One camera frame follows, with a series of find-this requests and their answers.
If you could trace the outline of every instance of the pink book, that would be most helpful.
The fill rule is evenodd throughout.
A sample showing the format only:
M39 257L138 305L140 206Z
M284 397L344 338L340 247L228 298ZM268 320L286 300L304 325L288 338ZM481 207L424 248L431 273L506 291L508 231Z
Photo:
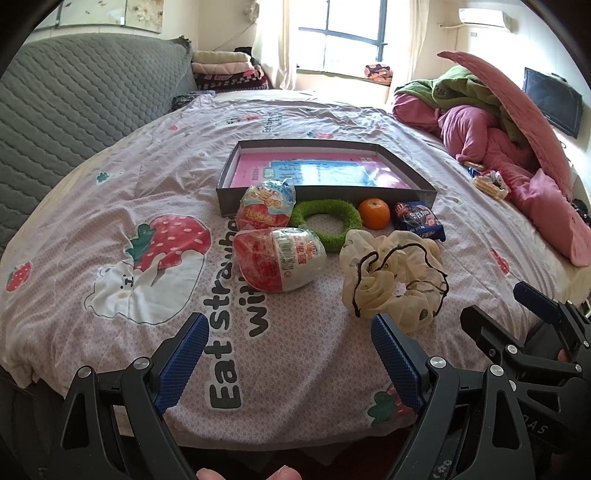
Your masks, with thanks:
M295 185L342 185L409 189L377 156L346 153L245 153L230 187L292 179Z

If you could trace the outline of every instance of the blue snack package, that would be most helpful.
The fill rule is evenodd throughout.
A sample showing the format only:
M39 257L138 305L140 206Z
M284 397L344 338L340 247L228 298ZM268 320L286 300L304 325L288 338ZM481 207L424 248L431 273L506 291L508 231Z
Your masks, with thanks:
M471 167L468 169L468 173L472 178L479 177L480 175L482 175L482 173L480 173L477 169Z
M443 225L424 202L398 202L394 206L398 230L416 233L421 238L445 241Z

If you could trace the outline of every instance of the orange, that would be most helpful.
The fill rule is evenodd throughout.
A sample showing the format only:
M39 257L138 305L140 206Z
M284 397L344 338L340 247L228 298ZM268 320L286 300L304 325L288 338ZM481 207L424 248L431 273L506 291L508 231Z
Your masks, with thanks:
M367 199L359 204L363 225L371 230L381 230L390 221L390 208L380 199Z

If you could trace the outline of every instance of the sofa cushion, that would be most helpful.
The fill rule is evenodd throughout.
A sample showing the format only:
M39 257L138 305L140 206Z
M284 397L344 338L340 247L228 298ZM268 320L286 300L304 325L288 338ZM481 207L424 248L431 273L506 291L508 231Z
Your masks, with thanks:
M63 35L21 47L0 79L0 255L70 170L195 90L190 43Z

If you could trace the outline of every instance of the window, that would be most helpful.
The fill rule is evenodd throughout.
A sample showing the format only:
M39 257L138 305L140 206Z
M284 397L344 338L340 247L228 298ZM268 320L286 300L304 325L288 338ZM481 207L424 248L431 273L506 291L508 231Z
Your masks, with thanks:
M298 66L362 77L382 61L388 0L297 0Z

